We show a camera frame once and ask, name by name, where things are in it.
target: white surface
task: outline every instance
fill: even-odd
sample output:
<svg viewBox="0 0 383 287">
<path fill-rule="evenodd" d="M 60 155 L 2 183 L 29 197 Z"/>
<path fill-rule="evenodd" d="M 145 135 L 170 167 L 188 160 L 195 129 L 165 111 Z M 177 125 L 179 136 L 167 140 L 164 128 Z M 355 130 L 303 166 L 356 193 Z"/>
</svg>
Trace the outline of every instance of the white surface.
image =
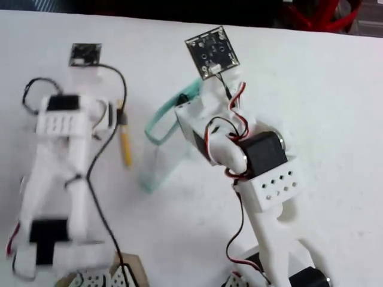
<svg viewBox="0 0 383 287">
<path fill-rule="evenodd" d="M 103 43 L 102 62 L 121 69 L 127 79 L 137 156 L 150 115 L 198 76 L 184 40 L 213 27 L 0 12 L 1 243 L 14 224 L 19 180 L 29 171 L 36 148 L 26 128 L 33 120 L 21 107 L 25 84 L 38 75 L 51 76 L 70 91 L 72 43 Z M 312 211 L 336 252 L 341 286 L 380 286 L 383 40 L 275 29 L 226 27 L 226 32 L 248 83 L 242 106 L 283 118 L 299 143 Z M 101 74 L 103 82 L 89 92 L 120 97 L 117 76 Z M 31 100 L 38 98 L 38 90 L 50 91 L 48 86 L 32 88 Z M 122 167 L 116 139 L 93 175 L 122 250 L 141 257 L 152 286 L 219 286 L 225 278 L 219 272 L 227 264 L 224 248 L 240 223 L 238 200 L 223 169 L 210 167 L 194 152 L 148 195 L 138 189 L 134 173 Z M 246 221 L 233 252 L 255 244 Z M 11 273 L 4 274 L 10 264 L 0 264 L 2 280 L 8 275 L 11 280 Z"/>
</svg>

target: white bracket with holes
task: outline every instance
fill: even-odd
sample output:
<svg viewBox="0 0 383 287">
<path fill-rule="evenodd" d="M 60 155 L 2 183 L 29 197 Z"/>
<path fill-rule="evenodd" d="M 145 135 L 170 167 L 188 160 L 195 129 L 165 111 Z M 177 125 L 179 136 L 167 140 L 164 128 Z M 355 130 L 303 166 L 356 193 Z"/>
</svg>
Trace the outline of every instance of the white bracket with holes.
<svg viewBox="0 0 383 287">
<path fill-rule="evenodd" d="M 248 283 L 243 277 L 239 277 L 232 273 L 224 287 L 248 287 Z"/>
<path fill-rule="evenodd" d="M 124 268 L 129 282 L 128 287 L 138 287 L 133 280 L 132 273 L 127 267 Z M 119 267 L 113 277 L 111 277 L 109 270 L 78 272 L 77 277 L 73 279 L 69 287 L 126 287 L 126 285 L 121 267 Z"/>
<path fill-rule="evenodd" d="M 304 182 L 299 159 L 294 158 L 239 185 L 252 185 L 256 193 L 256 208 L 265 211 L 302 191 Z"/>
<path fill-rule="evenodd" d="M 295 241 L 309 251 L 317 269 L 333 283 L 337 281 L 331 248 L 315 229 L 304 186 L 297 158 L 233 186 L 241 195 L 258 239 L 262 266 L 273 286 L 291 287 L 289 254 Z M 282 214 L 278 216 L 281 204 Z"/>
</svg>

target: circuit board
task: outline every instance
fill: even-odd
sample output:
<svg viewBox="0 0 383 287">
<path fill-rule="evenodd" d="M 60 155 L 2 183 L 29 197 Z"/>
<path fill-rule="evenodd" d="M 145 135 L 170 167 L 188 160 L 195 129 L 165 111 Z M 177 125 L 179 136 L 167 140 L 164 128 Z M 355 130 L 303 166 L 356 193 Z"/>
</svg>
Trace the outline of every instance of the circuit board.
<svg viewBox="0 0 383 287">
<path fill-rule="evenodd" d="M 185 41 L 203 80 L 239 66 L 222 26 Z"/>
<path fill-rule="evenodd" d="M 96 66 L 100 62 L 101 44 L 75 43 L 72 46 L 70 66 Z"/>
</svg>

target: black cable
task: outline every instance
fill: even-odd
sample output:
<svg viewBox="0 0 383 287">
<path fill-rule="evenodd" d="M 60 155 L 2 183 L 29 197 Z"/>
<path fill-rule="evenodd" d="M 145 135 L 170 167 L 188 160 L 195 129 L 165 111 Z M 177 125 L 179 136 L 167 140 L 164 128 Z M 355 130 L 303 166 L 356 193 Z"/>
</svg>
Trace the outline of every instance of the black cable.
<svg viewBox="0 0 383 287">
<path fill-rule="evenodd" d="M 135 286 L 139 287 L 139 285 L 138 285 L 138 281 L 137 281 L 137 279 L 136 279 L 136 276 L 134 275 L 133 270 L 132 270 L 132 268 L 130 267 L 130 265 L 129 265 L 128 263 L 124 263 L 123 267 L 121 267 L 121 268 L 123 269 L 124 266 L 126 266 L 127 269 L 129 270 L 129 273 L 130 273 L 130 275 L 132 276 L 132 280 L 133 280 L 133 283 L 135 284 Z"/>
<path fill-rule="evenodd" d="M 235 179 L 234 180 L 234 185 L 236 185 L 238 183 L 238 179 Z M 237 260 L 237 259 L 233 259 L 232 257 L 230 257 L 229 255 L 229 248 L 230 248 L 230 245 L 232 244 L 232 242 L 239 236 L 239 234 L 242 232 L 242 229 L 244 227 L 244 219 L 245 219 L 245 216 L 244 216 L 244 205 L 243 205 L 243 202 L 242 202 L 242 197 L 239 193 L 236 192 L 236 195 L 238 196 L 238 199 L 239 199 L 239 203 L 241 204 L 241 216 L 242 216 L 242 219 L 241 219 L 241 226 L 239 227 L 238 231 L 234 234 L 234 236 L 229 240 L 229 242 L 227 243 L 227 246 L 226 246 L 226 257 L 227 259 L 229 259 L 231 262 L 234 262 L 236 264 L 244 264 L 244 265 L 249 265 L 249 266 L 252 266 L 254 269 L 256 269 L 261 275 L 262 277 L 267 281 L 267 283 L 269 285 L 271 285 L 271 282 L 270 280 L 266 277 L 266 275 L 264 275 L 261 271 L 261 269 L 259 268 L 256 268 L 256 264 L 252 262 L 252 264 L 250 264 L 250 262 L 246 262 L 248 260 Z"/>
<path fill-rule="evenodd" d="M 211 118 L 211 120 L 208 122 L 208 124 L 206 125 L 206 127 L 211 126 L 215 120 L 223 120 L 223 121 L 229 123 L 229 124 L 233 127 L 233 129 L 234 129 L 236 135 L 237 135 L 238 137 L 240 136 L 240 135 L 239 135 L 239 131 L 238 131 L 238 129 L 234 126 L 234 124 L 233 124 L 230 120 L 228 120 L 228 119 L 226 119 L 226 118 L 224 118 L 224 117 L 218 117 L 218 116 L 217 116 L 217 117 Z"/>
<path fill-rule="evenodd" d="M 84 276 L 81 274 L 81 272 L 77 272 L 77 273 L 78 275 L 80 275 L 80 279 L 81 279 L 80 284 L 77 287 L 81 287 L 84 284 Z"/>
<path fill-rule="evenodd" d="M 123 76 L 123 74 L 118 70 L 116 69 L 115 67 L 112 67 L 112 66 L 109 66 L 109 65 L 105 65 L 105 64 L 98 64 L 97 65 L 98 67 L 103 67 L 103 68 L 107 68 L 107 69 L 110 69 L 116 73 L 118 73 L 118 75 L 121 77 L 121 80 L 122 80 L 122 83 L 123 83 L 123 86 L 124 86 L 124 96 L 123 96 L 123 102 L 122 102 L 122 105 L 121 105 L 121 110 L 123 111 L 124 110 L 124 107 L 125 107 L 125 103 L 126 103 L 126 97 L 127 97 L 127 87 L 126 87 L 126 81 L 125 81 L 125 78 Z M 120 265 L 122 266 L 122 274 L 124 276 L 124 281 L 125 281 L 125 285 L 126 286 L 129 286 L 129 282 L 127 280 L 127 276 L 126 276 L 126 272 L 125 272 L 125 268 L 123 268 L 124 266 L 124 260 L 122 258 L 122 254 L 121 254 L 121 250 L 120 250 L 120 246 L 118 245 L 117 243 L 117 240 L 115 239 L 115 236 L 113 234 L 113 231 L 112 229 L 110 228 L 109 224 L 108 224 L 108 221 L 106 220 L 105 218 L 105 215 L 104 213 L 102 212 L 102 209 L 101 209 L 101 206 L 100 206 L 100 203 L 99 203 L 99 200 L 97 198 L 97 195 L 95 193 L 95 190 L 93 188 L 93 185 L 92 185 L 92 182 L 90 181 L 90 175 L 92 174 L 92 170 L 98 160 L 98 158 L 100 157 L 100 155 L 104 152 L 105 148 L 109 145 L 109 143 L 112 141 L 114 135 L 116 134 L 117 132 L 117 129 L 118 129 L 118 121 L 116 121 L 116 124 L 115 124 L 115 127 L 112 131 L 112 134 L 110 135 L 110 137 L 107 139 L 107 141 L 103 144 L 103 146 L 100 148 L 100 150 L 97 152 L 97 154 L 95 155 L 94 159 L 92 160 L 89 168 L 88 168 L 88 171 L 87 171 L 87 174 L 86 174 L 86 181 L 88 183 L 88 186 L 89 186 L 89 190 L 90 190 L 90 193 L 93 197 L 93 201 L 95 202 L 95 205 L 96 205 L 96 208 L 97 208 L 97 211 L 100 215 L 100 218 L 102 220 L 102 223 L 104 224 L 105 226 L 105 229 L 107 230 L 107 232 L 109 233 L 110 237 L 112 238 L 112 241 L 114 243 L 114 246 L 116 248 L 116 251 L 117 251 L 117 256 L 118 256 L 118 259 L 120 261 Z"/>
<path fill-rule="evenodd" d="M 227 87 L 226 83 L 224 82 L 223 78 L 222 78 L 222 74 L 221 73 L 217 73 L 215 75 L 217 77 L 218 80 L 220 80 L 220 82 L 223 84 L 223 87 L 225 88 L 225 93 L 226 93 L 226 97 L 231 100 L 232 99 L 232 94 L 229 90 L 229 88 Z"/>
<path fill-rule="evenodd" d="M 57 91 L 57 94 L 58 95 L 62 95 L 63 94 L 63 89 L 62 87 L 53 79 L 51 78 L 43 78 L 43 77 L 38 77 L 38 78 L 34 78 L 34 79 L 31 79 L 29 81 L 29 83 L 27 83 L 27 85 L 25 86 L 25 89 L 24 89 L 24 94 L 23 94 L 23 99 L 22 99 L 22 105 L 24 106 L 24 108 L 28 111 L 28 113 L 30 113 L 31 115 L 38 115 L 39 111 L 38 109 L 32 109 L 29 104 L 26 102 L 26 96 L 28 95 L 29 93 L 29 89 L 31 88 L 31 86 L 37 82 L 37 81 L 45 81 L 45 82 L 48 82 L 48 83 L 51 83 L 52 85 L 54 85 L 54 87 L 56 88 L 56 91 Z"/>
<path fill-rule="evenodd" d="M 36 279 L 36 273 L 34 274 L 33 277 L 28 277 L 28 276 L 25 276 L 25 275 L 22 275 L 20 273 L 18 273 L 16 271 L 16 255 L 17 255 L 17 252 L 15 251 L 14 253 L 14 256 L 13 256 L 13 260 L 12 260 L 12 273 L 13 273 L 13 276 L 24 281 L 24 282 L 33 282 L 35 281 Z"/>
</svg>

